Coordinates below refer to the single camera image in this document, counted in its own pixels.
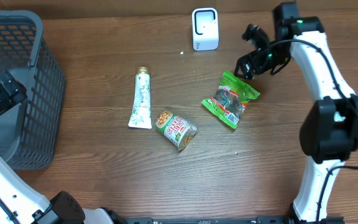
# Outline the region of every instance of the barcode label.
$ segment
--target barcode label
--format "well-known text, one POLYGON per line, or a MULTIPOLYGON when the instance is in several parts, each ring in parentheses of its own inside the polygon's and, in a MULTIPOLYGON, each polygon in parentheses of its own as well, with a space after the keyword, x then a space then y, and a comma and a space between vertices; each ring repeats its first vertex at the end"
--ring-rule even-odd
POLYGON ((232 113, 229 114, 224 114, 224 116, 234 125, 236 125, 239 122, 239 119, 236 118, 236 116, 234 116, 232 113))

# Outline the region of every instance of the gray plastic basket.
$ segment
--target gray plastic basket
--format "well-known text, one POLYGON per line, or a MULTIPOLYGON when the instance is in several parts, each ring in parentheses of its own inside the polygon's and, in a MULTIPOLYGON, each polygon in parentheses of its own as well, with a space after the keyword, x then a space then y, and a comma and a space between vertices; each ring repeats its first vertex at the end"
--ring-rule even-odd
POLYGON ((42 34, 33 12, 0 11, 0 74, 27 88, 26 101, 0 116, 0 156, 13 169, 47 167, 55 154, 66 81, 42 34))

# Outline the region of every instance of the gold cap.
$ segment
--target gold cap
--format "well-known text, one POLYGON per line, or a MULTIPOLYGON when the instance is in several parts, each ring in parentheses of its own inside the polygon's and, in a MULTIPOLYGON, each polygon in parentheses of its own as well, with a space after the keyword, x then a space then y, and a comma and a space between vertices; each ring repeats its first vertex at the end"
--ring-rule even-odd
POLYGON ((149 69, 147 67, 137 67, 136 74, 139 74, 139 73, 149 74, 149 69))

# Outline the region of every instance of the white box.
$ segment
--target white box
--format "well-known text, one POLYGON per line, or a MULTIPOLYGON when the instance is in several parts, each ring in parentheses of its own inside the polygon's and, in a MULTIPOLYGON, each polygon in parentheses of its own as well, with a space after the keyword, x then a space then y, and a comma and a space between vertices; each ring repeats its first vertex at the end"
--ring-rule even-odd
POLYGON ((218 12, 212 7, 195 9, 193 22, 193 48, 215 50, 219 44, 218 12))

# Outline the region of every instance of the snack canister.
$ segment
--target snack canister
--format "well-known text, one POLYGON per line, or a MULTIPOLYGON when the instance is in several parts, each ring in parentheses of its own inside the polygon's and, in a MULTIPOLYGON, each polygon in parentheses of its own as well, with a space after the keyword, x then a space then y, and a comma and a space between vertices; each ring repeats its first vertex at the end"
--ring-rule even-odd
POLYGON ((155 127, 167 137, 179 151, 182 151, 194 138, 197 127, 174 115, 171 111, 164 111, 155 122, 155 127))

